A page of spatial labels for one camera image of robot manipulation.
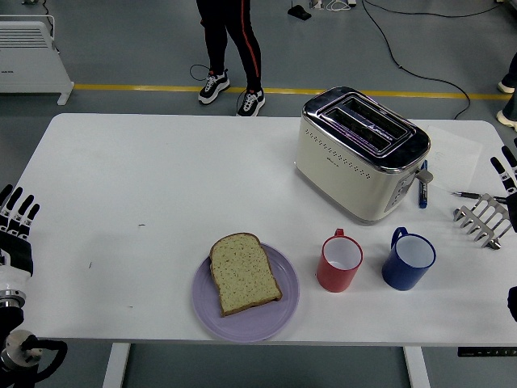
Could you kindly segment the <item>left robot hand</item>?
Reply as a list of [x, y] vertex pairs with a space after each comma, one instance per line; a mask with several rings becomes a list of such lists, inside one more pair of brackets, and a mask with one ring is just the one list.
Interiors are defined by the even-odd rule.
[[32, 247], [28, 237], [40, 205], [32, 194], [7, 184], [1, 190], [1, 293], [21, 294], [33, 275]]

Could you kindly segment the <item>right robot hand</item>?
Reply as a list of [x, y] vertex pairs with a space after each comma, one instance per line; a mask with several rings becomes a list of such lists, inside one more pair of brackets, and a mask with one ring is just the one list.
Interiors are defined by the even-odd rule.
[[[507, 145], [503, 145], [501, 150], [502, 154], [510, 164], [513, 176], [516, 177], [516, 157]], [[497, 171], [500, 180], [502, 181], [502, 184], [506, 190], [506, 205], [509, 212], [509, 219], [513, 230], [516, 231], [516, 182], [496, 157], [492, 157], [490, 162], [494, 169]]]

